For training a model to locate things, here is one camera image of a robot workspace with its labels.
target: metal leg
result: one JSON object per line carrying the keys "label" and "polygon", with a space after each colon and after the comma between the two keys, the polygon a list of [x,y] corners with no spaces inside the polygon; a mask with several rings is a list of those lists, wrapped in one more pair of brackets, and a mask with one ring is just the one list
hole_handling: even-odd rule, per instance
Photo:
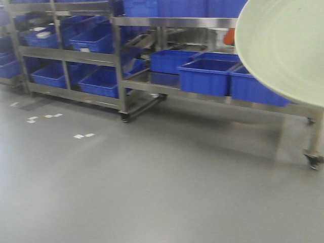
{"label": "metal leg", "polygon": [[310,140],[309,149],[306,151],[305,156],[309,160],[309,166],[314,170],[318,170],[319,167],[324,163],[324,157],[318,152],[322,124],[324,121],[324,113],[322,111],[319,112],[317,118],[311,120],[314,122],[314,126],[312,127],[312,137]]}

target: blue container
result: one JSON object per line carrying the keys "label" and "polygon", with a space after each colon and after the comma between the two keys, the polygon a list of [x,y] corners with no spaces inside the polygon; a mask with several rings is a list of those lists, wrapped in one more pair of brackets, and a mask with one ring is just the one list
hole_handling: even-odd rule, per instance
{"label": "blue container", "polygon": [[[144,68],[144,61],[136,60],[133,69],[124,75],[132,75]],[[86,93],[118,98],[117,75],[114,67],[99,67],[96,72],[81,80],[79,85]]]}
{"label": "blue container", "polygon": [[89,49],[95,53],[113,53],[113,36],[107,28],[96,27],[70,39],[77,51]]}
{"label": "blue container", "polygon": [[13,53],[0,56],[0,77],[12,78],[21,72],[19,61]]}
{"label": "blue container", "polygon": [[[44,48],[58,48],[59,42],[57,38],[57,34],[55,32],[55,26],[50,25],[42,32],[49,31],[52,34],[46,38],[37,38],[37,34],[40,32],[36,31],[26,31],[20,34],[26,40],[26,43],[30,47],[44,47]],[[70,45],[70,39],[76,36],[75,29],[73,27],[68,27],[62,29],[62,40],[63,45],[68,46]]]}
{"label": "blue container", "polygon": [[159,16],[167,18],[204,18],[207,0],[159,0]]}
{"label": "blue container", "polygon": [[207,17],[237,18],[248,0],[208,0]]}
{"label": "blue container", "polygon": [[[76,85],[84,76],[85,68],[92,65],[68,65],[68,71],[70,74],[71,85]],[[58,62],[54,62],[34,73],[31,74],[35,83],[40,85],[53,86],[57,88],[66,88],[66,78],[64,76],[63,65]]]}
{"label": "blue container", "polygon": [[103,20],[103,16],[72,16],[61,20],[63,29],[74,27],[76,34],[81,34],[97,26],[97,23]]}
{"label": "blue container", "polygon": [[191,62],[192,56],[198,52],[162,50],[151,54],[151,70],[154,72],[164,72],[179,74],[178,67]]}
{"label": "blue container", "polygon": [[159,0],[124,0],[125,14],[129,17],[159,17]]}
{"label": "blue container", "polygon": [[5,10],[0,10],[0,26],[9,24],[8,13]]}
{"label": "blue container", "polygon": [[236,54],[211,53],[211,52],[198,53],[197,55],[193,56],[193,59],[194,60],[209,59],[209,60],[221,60],[221,61],[231,61],[231,62],[240,61],[238,55]]}
{"label": "blue container", "polygon": [[286,106],[289,103],[288,99],[257,81],[243,66],[231,72],[230,76],[233,99],[275,106]]}
{"label": "blue container", "polygon": [[238,62],[200,59],[179,67],[180,89],[186,92],[226,96],[229,93],[229,71]]}
{"label": "blue container", "polygon": [[10,36],[0,38],[0,57],[6,55],[9,52],[12,52],[13,45]]}

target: wheel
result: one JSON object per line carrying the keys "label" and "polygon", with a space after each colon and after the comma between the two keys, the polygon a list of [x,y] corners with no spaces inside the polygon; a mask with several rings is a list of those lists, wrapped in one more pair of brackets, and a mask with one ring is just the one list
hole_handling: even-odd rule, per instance
{"label": "wheel", "polygon": [[312,126],[312,125],[314,125],[316,123],[315,119],[313,119],[313,118],[308,117],[307,120],[308,120],[308,125],[309,126]]}
{"label": "wheel", "polygon": [[121,114],[121,120],[123,123],[131,122],[131,116],[129,114]]}
{"label": "wheel", "polygon": [[324,157],[323,156],[310,156],[310,155],[305,155],[306,158],[309,161],[309,167],[313,170],[318,171],[322,165],[324,164]]}

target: metal frame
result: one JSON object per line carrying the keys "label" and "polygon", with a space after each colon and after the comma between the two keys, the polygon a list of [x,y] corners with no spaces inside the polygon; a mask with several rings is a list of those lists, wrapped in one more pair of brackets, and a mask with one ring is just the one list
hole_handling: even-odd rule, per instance
{"label": "metal frame", "polygon": [[[105,2],[84,2],[84,3],[55,3],[51,0],[49,3],[37,3],[37,4],[10,4],[9,0],[4,2],[10,19],[11,26],[14,26],[14,17],[29,12],[47,12],[53,16],[53,22],[55,24],[58,41],[60,43],[59,49],[50,48],[36,48],[20,46],[18,32],[13,30],[13,41],[15,46],[16,55],[21,61],[23,70],[23,76],[26,80],[25,89],[32,95],[33,92],[47,94],[57,97],[63,97],[71,100],[81,101],[85,103],[92,103],[101,105],[113,109],[120,110],[122,104],[126,104],[129,100],[126,95],[120,97],[120,99],[113,99],[104,96],[91,95],[80,91],[71,89],[69,81],[69,73],[67,70],[66,62],[79,62],[87,64],[95,64],[99,66],[115,66],[116,55],[114,54],[102,54],[102,53],[83,53],[78,51],[70,51],[63,49],[62,38],[60,32],[60,21],[58,16],[73,16],[73,15],[103,15],[108,18],[114,17],[113,1]],[[60,60],[63,64],[64,74],[66,78],[66,89],[60,89],[55,87],[48,87],[33,83],[30,80],[29,74],[26,69],[26,65],[23,57],[37,57],[44,59]]]}
{"label": "metal frame", "polygon": [[[236,19],[232,18],[127,18],[119,17],[113,18],[113,23],[116,26],[128,26],[128,25],[138,25],[138,26],[156,26],[157,36],[158,36],[158,46],[162,49],[166,47],[166,37],[165,34],[166,27],[205,27],[205,28],[235,28]],[[309,160],[310,167],[312,169],[318,169],[318,167],[324,163],[324,158],[318,153],[320,136],[322,131],[322,123],[324,121],[323,110],[306,107],[298,104],[290,104],[287,107],[277,107],[271,105],[264,105],[259,103],[252,103],[240,100],[234,100],[231,97],[215,97],[208,95],[201,95],[195,93],[183,92],[179,89],[179,82],[175,86],[165,86],[154,84],[151,78],[152,72],[149,69],[144,70],[136,75],[124,78],[120,80],[120,89],[131,88],[135,90],[153,92],[164,95],[171,95],[176,97],[190,98],[196,100],[203,100],[218,104],[226,104],[230,106],[238,107],[248,107],[256,110],[266,110],[270,112],[277,112],[283,114],[291,114],[297,116],[307,117],[314,123],[312,127],[311,141],[308,150],[305,152],[305,156]],[[164,75],[164,80],[169,80],[177,77],[177,75],[171,74],[159,74]],[[129,114],[128,107],[122,109],[122,114]]]}

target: orange object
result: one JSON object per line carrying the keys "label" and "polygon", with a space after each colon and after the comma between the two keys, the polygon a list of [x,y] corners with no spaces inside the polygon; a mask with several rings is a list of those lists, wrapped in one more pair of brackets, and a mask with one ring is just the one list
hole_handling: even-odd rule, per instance
{"label": "orange object", "polygon": [[224,37],[224,44],[233,46],[235,43],[234,34],[235,34],[235,29],[229,29],[229,31]]}

